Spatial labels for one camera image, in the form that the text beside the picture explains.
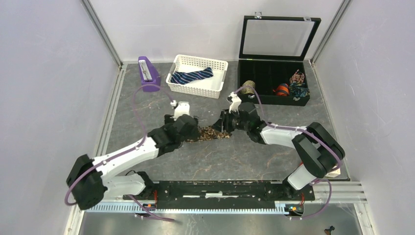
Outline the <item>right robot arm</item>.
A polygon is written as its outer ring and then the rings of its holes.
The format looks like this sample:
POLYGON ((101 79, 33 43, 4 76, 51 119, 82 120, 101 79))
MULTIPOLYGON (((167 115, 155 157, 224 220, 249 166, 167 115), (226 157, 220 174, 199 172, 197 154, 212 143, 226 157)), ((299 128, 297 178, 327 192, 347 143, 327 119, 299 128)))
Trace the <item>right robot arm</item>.
POLYGON ((313 122, 303 127, 269 123, 261 119, 255 105, 250 102, 241 103, 237 111, 223 110, 212 127, 228 134, 242 130, 253 142, 295 149, 302 165, 284 179, 282 192, 289 200, 297 199, 309 183, 339 169, 346 155, 320 123, 313 122))

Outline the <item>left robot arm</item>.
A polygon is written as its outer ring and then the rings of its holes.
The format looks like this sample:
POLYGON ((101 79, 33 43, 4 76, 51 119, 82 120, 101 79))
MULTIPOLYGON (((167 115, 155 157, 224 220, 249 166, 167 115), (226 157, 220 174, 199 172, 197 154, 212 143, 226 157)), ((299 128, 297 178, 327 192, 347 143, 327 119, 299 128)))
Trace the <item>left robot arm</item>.
POLYGON ((139 141, 107 155, 90 158, 79 156, 66 179, 69 187, 64 202, 87 210, 105 197, 127 194, 149 199, 154 187, 139 174, 120 176, 120 173, 144 161, 155 159, 181 147, 188 139, 199 136, 198 118, 182 115, 176 120, 165 115, 165 124, 145 134, 139 141))

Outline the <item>brown floral tie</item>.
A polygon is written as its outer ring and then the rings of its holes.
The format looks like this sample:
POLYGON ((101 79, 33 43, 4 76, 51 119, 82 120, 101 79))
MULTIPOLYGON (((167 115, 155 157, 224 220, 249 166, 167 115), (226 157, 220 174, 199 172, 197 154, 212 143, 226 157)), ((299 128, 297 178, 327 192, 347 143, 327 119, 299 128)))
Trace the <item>brown floral tie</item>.
POLYGON ((228 139, 231 137, 230 133, 217 131, 211 126, 198 127, 198 131, 198 137, 188 139, 186 142, 211 141, 216 139, 228 139))

